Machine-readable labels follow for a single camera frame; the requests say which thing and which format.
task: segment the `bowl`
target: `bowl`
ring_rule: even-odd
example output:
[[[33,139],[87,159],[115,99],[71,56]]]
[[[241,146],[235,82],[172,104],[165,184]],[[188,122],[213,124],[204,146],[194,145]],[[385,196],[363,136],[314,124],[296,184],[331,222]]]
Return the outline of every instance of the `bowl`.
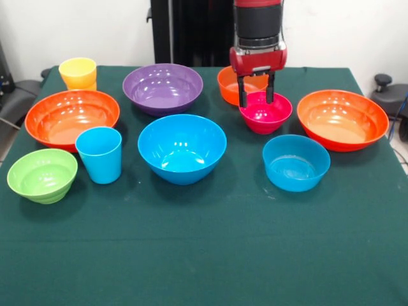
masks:
[[[99,91],[63,91],[42,99],[25,118],[27,132],[47,147],[76,152],[80,133],[96,126],[114,127],[120,108]]]
[[[247,95],[247,107],[240,107],[240,113],[248,127],[257,134],[271,134],[289,119],[292,104],[280,94],[274,94],[273,102],[266,103],[266,92]]]
[[[227,147],[224,131],[196,115],[171,115],[150,123],[140,134],[139,153],[161,178],[193,184],[208,175]]]
[[[77,170],[72,154],[59,149],[37,150],[11,166],[7,183],[12,191],[33,202],[52,204],[69,191]]]
[[[299,135],[283,135],[263,148],[263,161],[269,180],[292,192],[315,187],[330,167],[327,150],[314,140]]]
[[[361,150],[383,137],[389,126],[379,105],[338,90],[305,96],[298,104],[298,117],[311,138],[337,152]]]
[[[218,86],[221,92],[221,96],[229,104],[238,106],[240,104],[240,98],[238,95],[238,81],[237,74],[233,71],[231,66],[225,67],[218,73]],[[268,76],[246,76],[244,78],[245,91],[257,92],[264,91],[268,86]]]
[[[136,69],[124,79],[125,95],[143,112],[162,117],[186,111],[203,90],[203,79],[193,69],[156,64]]]

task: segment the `cup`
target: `cup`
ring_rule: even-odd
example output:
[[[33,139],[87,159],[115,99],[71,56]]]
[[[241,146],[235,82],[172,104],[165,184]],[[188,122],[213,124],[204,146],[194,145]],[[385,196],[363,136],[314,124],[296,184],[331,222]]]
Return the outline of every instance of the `cup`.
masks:
[[[59,65],[59,73],[69,91],[96,90],[96,63],[92,59],[76,57]]]
[[[110,127],[95,127],[78,136],[75,147],[91,180],[115,182],[122,173],[122,135]]]

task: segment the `blue cup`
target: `blue cup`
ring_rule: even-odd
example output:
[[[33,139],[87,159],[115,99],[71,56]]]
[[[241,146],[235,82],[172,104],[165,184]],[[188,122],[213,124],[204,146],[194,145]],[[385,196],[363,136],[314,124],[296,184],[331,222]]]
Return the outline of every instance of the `blue cup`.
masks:
[[[110,127],[95,127],[78,136],[75,147],[91,180],[115,182],[122,173],[122,136]]]

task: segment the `table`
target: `table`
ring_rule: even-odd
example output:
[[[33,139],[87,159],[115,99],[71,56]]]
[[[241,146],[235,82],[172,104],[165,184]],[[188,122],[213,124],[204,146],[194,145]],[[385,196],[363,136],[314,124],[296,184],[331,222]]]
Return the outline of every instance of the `table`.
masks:
[[[138,153],[138,135],[154,119],[122,93],[133,69],[98,67],[99,89],[121,107],[116,183],[93,184],[79,162],[59,203],[13,194],[9,167],[43,148],[19,133],[0,168],[0,305],[408,304],[408,180],[385,138],[331,152],[315,189],[281,191],[261,149],[276,135],[304,135],[296,112],[272,136],[255,135],[221,99],[220,69],[196,68],[204,90],[188,112],[218,123],[228,148],[207,178],[174,186]],[[276,88],[294,106],[319,89],[360,92],[348,69],[286,68]],[[54,68],[39,98],[63,89]]]

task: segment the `blue bowl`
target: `blue bowl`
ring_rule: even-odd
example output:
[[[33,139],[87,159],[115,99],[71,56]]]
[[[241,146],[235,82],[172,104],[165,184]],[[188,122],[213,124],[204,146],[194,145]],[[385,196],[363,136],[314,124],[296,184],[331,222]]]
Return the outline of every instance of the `blue bowl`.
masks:
[[[224,131],[195,115],[171,115],[150,123],[138,140],[150,169],[177,185],[193,184],[208,175],[227,147]]]
[[[270,181],[286,191],[312,189],[330,168],[327,150],[304,136],[276,137],[265,145],[262,156]]]

